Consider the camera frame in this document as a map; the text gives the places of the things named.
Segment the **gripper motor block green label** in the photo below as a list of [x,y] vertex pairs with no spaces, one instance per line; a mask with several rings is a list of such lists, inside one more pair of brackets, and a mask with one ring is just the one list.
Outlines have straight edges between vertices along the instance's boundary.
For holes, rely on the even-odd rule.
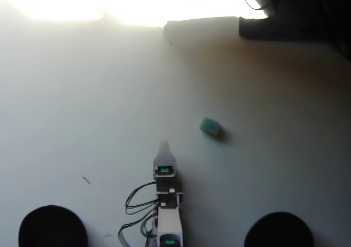
[[167,141],[162,141],[154,158],[156,193],[182,193],[183,187],[177,176],[176,159]]

